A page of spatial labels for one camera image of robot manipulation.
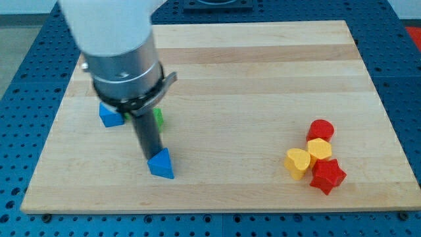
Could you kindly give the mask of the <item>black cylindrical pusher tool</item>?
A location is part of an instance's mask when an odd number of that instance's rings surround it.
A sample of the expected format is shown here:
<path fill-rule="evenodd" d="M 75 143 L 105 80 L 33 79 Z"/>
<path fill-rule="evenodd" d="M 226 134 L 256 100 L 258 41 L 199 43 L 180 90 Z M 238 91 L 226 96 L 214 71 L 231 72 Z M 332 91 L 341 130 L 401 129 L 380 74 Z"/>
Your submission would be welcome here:
<path fill-rule="evenodd" d="M 132 115 L 132 123 L 146 160 L 152 159 L 163 149 L 159 127 L 153 111 L 148 110 L 139 116 Z"/>

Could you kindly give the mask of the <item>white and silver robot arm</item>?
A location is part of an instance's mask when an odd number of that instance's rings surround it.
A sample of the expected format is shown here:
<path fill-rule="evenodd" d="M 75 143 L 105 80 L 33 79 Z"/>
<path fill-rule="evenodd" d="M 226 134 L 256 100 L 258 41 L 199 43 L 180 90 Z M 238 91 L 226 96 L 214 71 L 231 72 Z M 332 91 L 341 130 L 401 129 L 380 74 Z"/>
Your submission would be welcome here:
<path fill-rule="evenodd" d="M 59 0 L 98 97 L 132 116 L 143 154 L 163 149 L 153 107 L 177 80 L 159 60 L 152 14 L 164 0 Z"/>

